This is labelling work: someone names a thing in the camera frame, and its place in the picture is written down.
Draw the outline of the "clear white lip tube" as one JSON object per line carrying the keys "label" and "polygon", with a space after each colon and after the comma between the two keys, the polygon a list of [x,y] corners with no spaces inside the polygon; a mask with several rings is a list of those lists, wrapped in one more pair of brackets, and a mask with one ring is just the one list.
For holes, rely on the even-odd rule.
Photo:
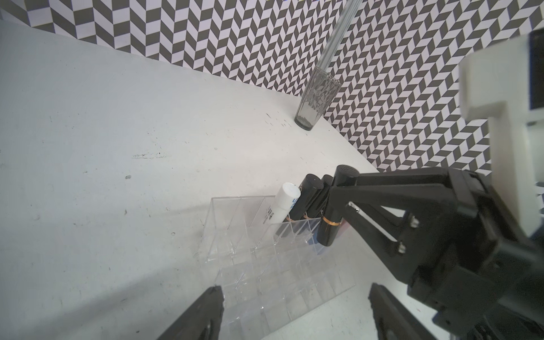
{"label": "clear white lip tube", "polygon": [[263,224],[274,225],[282,223],[300,198],[298,186],[290,182],[282,184],[272,203],[266,208]]}

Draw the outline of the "black lipstick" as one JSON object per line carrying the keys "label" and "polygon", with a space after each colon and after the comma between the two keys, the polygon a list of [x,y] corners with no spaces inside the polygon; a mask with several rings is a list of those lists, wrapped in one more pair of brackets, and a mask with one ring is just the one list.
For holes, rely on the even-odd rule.
{"label": "black lipstick", "polygon": [[[359,171],[349,165],[341,164],[336,168],[332,182],[332,189],[343,186],[355,186]],[[331,193],[328,194],[327,204],[321,217],[321,221],[317,228],[316,240],[322,246],[331,246],[339,231],[339,226],[342,221],[341,214],[332,204]]]}
{"label": "black lipstick", "polygon": [[325,174],[322,177],[323,189],[319,190],[311,202],[309,208],[306,210],[304,217],[306,219],[318,218],[322,214],[324,207],[326,206],[328,192],[333,183],[333,177]]}
{"label": "black lipstick", "polygon": [[317,194],[323,190],[324,183],[320,177],[314,174],[307,174],[303,182],[299,185],[300,198],[289,212],[287,218],[283,221],[280,228],[276,231],[276,236],[287,237],[291,233],[298,235],[303,229],[304,214],[310,207]]}

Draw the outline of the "clear acrylic lipstick organizer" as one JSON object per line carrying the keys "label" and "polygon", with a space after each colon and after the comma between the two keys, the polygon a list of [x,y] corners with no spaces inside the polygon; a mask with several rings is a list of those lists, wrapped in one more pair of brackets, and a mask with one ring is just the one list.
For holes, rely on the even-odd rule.
{"label": "clear acrylic lipstick organizer", "polygon": [[220,339],[263,339],[355,286],[346,242],[315,241],[320,219],[266,223],[271,196],[212,198],[198,249],[221,286]]}

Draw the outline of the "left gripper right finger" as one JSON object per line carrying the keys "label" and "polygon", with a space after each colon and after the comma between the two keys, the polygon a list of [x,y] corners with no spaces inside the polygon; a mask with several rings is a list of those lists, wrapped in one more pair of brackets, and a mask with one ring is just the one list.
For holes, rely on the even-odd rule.
{"label": "left gripper right finger", "polygon": [[379,340],[436,339],[385,286],[373,283],[368,300]]}

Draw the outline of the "grey transparent tumbler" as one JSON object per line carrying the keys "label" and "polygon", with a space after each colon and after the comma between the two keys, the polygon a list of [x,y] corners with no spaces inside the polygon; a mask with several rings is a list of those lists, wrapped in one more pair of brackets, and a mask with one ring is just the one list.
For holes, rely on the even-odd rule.
{"label": "grey transparent tumbler", "polygon": [[302,95],[295,123],[303,130],[312,130],[327,112],[340,87],[341,83],[330,73],[316,67]]}

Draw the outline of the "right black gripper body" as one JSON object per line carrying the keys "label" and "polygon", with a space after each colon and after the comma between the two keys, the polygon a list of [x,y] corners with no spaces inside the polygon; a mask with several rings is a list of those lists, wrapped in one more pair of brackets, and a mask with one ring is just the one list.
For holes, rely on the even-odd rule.
{"label": "right black gripper body", "polygon": [[543,250],[478,174],[408,170],[403,277],[458,336],[543,334]]}

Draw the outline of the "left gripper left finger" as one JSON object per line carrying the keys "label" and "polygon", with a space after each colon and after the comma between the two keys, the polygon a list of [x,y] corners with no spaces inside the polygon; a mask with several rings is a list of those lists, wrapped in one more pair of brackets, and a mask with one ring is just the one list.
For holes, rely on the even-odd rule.
{"label": "left gripper left finger", "polygon": [[218,340],[225,311],[224,302],[222,287],[209,287],[158,337],[158,340]]}

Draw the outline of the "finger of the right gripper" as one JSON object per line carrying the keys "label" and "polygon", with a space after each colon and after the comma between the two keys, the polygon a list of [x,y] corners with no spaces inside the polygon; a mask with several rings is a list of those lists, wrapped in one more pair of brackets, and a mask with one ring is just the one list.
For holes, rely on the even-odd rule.
{"label": "finger of the right gripper", "polygon": [[335,188],[335,203],[415,204],[449,198],[451,180],[444,168],[361,174],[354,185]]}
{"label": "finger of the right gripper", "polygon": [[405,211],[399,217],[393,209],[381,205],[336,204],[335,199],[331,203],[397,280],[402,283],[412,280],[418,263],[415,255],[409,252],[404,233],[417,230],[419,221],[411,212]]}

